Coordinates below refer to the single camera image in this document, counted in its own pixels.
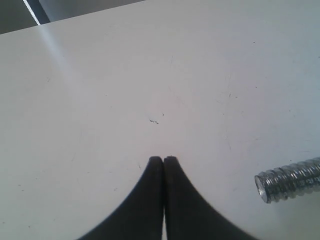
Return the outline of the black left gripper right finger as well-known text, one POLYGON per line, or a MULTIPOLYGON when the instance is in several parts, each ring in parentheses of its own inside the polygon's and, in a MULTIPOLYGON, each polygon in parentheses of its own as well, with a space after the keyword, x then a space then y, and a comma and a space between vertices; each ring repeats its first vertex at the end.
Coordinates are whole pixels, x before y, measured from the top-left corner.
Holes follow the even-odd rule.
POLYGON ((175 156, 163 161, 168 240, 251 240, 199 194, 175 156))

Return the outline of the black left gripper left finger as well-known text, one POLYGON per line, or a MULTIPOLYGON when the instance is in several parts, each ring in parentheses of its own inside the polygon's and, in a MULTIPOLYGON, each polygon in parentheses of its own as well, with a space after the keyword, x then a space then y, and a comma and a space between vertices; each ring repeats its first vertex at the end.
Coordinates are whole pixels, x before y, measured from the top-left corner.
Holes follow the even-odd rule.
POLYGON ((164 218, 164 165, 149 158, 125 200, 82 240, 161 240, 164 218))

